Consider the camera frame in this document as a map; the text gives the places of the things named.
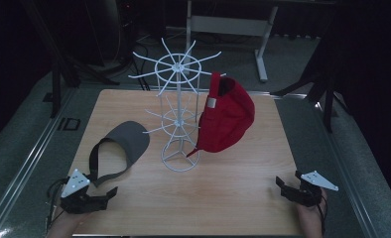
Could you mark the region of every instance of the red baseball cap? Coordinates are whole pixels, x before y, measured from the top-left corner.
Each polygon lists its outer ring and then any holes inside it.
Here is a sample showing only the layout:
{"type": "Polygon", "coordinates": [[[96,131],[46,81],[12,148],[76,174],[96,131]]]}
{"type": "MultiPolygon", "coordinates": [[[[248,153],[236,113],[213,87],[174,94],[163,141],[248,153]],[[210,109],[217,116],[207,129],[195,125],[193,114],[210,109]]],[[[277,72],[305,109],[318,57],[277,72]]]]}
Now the red baseball cap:
{"type": "Polygon", "coordinates": [[[233,78],[211,75],[210,90],[198,121],[195,149],[220,152],[237,143],[254,122],[254,102],[233,78]]]}

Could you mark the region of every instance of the white hat rack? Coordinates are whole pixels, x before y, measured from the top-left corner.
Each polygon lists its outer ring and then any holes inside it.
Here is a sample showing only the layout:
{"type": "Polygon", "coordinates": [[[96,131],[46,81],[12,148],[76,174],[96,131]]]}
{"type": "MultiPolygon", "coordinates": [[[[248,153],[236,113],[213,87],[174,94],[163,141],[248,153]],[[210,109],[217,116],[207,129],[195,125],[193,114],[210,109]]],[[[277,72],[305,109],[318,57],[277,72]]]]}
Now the white hat rack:
{"type": "Polygon", "coordinates": [[[159,88],[157,96],[160,100],[161,114],[151,112],[147,109],[146,111],[161,118],[161,127],[150,130],[147,133],[152,133],[162,129],[170,136],[170,140],[162,150],[162,161],[165,166],[172,171],[185,172],[194,168],[199,160],[199,152],[194,153],[190,157],[187,157],[187,154],[196,147],[196,143],[191,138],[191,134],[198,127],[197,116],[200,114],[197,112],[199,78],[201,74],[211,75],[210,72],[201,70],[201,62],[216,58],[221,54],[221,52],[204,59],[196,59],[190,55],[196,41],[193,42],[191,47],[184,54],[171,53],[165,44],[164,39],[162,39],[162,44],[168,54],[158,60],[149,59],[133,53],[137,58],[154,62],[155,66],[154,71],[152,72],[141,75],[129,75],[129,77],[139,78],[156,74],[159,88]],[[183,84],[187,84],[190,87],[191,91],[189,93],[182,93],[183,84]],[[168,85],[175,87],[173,89],[176,91],[177,98],[176,102],[173,103],[168,96],[165,96],[168,102],[168,109],[165,109],[163,94],[168,85]],[[189,109],[193,96],[195,96],[195,112],[192,112],[189,109]]]}

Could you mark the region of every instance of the hat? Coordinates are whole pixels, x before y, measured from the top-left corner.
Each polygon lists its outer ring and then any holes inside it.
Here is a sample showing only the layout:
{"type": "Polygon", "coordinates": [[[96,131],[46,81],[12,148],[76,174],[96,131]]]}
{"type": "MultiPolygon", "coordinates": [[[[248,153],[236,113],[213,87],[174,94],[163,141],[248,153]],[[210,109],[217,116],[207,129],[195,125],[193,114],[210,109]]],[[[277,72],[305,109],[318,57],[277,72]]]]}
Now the hat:
{"type": "Polygon", "coordinates": [[[254,122],[254,102],[233,78],[211,75],[210,91],[198,122],[195,149],[220,152],[237,143],[254,122]]]}
{"type": "Polygon", "coordinates": [[[149,142],[149,134],[141,124],[134,121],[121,123],[112,129],[91,150],[89,156],[90,180],[95,186],[99,186],[108,179],[121,176],[143,155],[149,146],[149,142]],[[127,168],[122,172],[98,178],[98,152],[99,146],[104,142],[116,142],[121,146],[126,155],[127,168]]]}

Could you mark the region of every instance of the white bracket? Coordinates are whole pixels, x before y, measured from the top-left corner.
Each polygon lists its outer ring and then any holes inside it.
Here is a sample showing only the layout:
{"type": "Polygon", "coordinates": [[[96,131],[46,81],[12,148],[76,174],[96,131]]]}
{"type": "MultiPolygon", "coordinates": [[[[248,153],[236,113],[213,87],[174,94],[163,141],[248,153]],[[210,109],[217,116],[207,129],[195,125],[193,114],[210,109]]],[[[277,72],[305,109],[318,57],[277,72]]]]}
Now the white bracket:
{"type": "Polygon", "coordinates": [[[86,176],[84,176],[78,169],[75,169],[69,177],[68,182],[66,183],[65,189],[62,193],[62,198],[70,196],[71,194],[77,192],[78,190],[84,188],[89,184],[90,180],[86,176]]]}
{"type": "Polygon", "coordinates": [[[331,190],[338,190],[338,186],[332,184],[329,180],[321,176],[317,171],[301,175],[301,179],[317,186],[325,187],[331,190]]]}

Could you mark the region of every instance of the table top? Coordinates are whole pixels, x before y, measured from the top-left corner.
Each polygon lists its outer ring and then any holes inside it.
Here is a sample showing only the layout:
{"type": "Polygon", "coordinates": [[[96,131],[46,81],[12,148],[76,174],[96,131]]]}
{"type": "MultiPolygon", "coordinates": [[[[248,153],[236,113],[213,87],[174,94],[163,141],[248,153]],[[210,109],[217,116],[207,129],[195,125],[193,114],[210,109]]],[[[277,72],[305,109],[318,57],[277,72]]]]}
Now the table top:
{"type": "MultiPolygon", "coordinates": [[[[70,171],[88,170],[95,144],[114,127],[136,121],[148,131],[160,127],[157,91],[101,91],[77,149],[70,171]]],[[[166,91],[174,102],[176,92],[166,91]]],[[[206,93],[198,101],[201,111],[206,93]]],[[[256,106],[253,125],[234,146],[219,152],[200,152],[197,165],[173,172],[162,162],[169,141],[163,131],[150,133],[150,145],[126,174],[106,181],[89,194],[105,194],[118,186],[105,211],[94,212],[76,229],[87,235],[300,235],[295,206],[280,195],[278,176],[297,185],[296,166],[273,98],[251,94],[256,106]]],[[[189,109],[196,110],[196,95],[189,109]]],[[[115,143],[99,149],[99,176],[126,167],[125,153],[115,143]]]]}

